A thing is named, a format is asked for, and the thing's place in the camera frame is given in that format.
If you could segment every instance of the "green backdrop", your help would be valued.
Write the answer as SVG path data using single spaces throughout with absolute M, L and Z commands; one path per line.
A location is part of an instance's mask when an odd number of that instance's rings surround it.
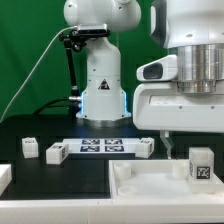
M 134 90 L 139 84 L 136 69 L 165 55 L 149 36 L 151 0 L 138 0 L 142 19 L 133 31 L 119 34 L 122 55 L 121 84 L 128 94 L 132 111 Z M 61 29 L 67 27 L 63 17 L 65 0 L 0 0 L 0 116 L 26 79 L 33 66 Z M 116 44 L 116 34 L 109 37 Z M 80 90 L 86 86 L 85 52 L 74 55 Z M 8 116 L 30 114 L 43 104 L 70 94 L 65 50 L 59 40 L 33 74 L 10 108 Z M 47 113 L 66 113 L 49 109 Z

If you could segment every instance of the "black table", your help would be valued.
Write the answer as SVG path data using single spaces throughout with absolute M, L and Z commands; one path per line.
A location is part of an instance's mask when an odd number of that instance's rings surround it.
M 22 138 L 35 137 L 40 156 L 24 159 Z M 141 131 L 133 124 L 96 128 L 77 124 L 67 115 L 19 115 L 0 125 L 0 163 L 12 164 L 13 180 L 0 200 L 110 198 L 108 161 L 136 159 L 134 154 L 70 154 L 60 166 L 46 164 L 45 151 L 65 138 L 155 139 L 150 159 L 166 159 L 158 131 Z M 210 147 L 215 153 L 215 173 L 224 176 L 224 137 L 211 133 L 173 133 L 172 157 L 188 158 L 192 146 Z

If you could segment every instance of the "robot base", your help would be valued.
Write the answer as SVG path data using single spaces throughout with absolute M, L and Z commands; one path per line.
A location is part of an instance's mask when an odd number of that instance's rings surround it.
M 84 124 L 88 126 L 98 127 L 98 128 L 111 128 L 118 127 L 122 125 L 130 124 L 132 119 L 131 116 L 124 117 L 117 120 L 91 120 L 87 118 L 76 118 L 78 124 Z

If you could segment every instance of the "cube with marker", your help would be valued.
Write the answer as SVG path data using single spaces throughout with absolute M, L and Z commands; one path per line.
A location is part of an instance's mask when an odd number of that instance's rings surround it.
M 135 146 L 135 157 L 148 159 L 154 152 L 153 138 L 142 138 Z
M 46 163 L 60 165 L 68 156 L 68 144 L 56 142 L 46 150 Z
M 23 138 L 22 149 L 25 159 L 36 158 L 39 156 L 38 143 L 36 138 Z
M 207 147 L 189 149 L 188 182 L 194 193 L 212 193 L 214 153 Z

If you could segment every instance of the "white cube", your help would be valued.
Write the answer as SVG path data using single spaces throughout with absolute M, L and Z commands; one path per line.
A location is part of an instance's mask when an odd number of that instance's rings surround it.
M 25 159 L 39 156 L 38 143 L 35 138 L 23 138 L 22 148 Z
M 46 150 L 47 164 L 60 165 L 68 156 L 68 144 L 56 142 Z
M 213 193 L 214 153 L 210 148 L 189 149 L 188 183 L 193 193 Z
M 135 146 L 135 157 L 149 158 L 154 152 L 154 142 L 153 138 L 142 138 Z
M 11 165 L 0 165 L 0 195 L 2 195 L 11 180 Z

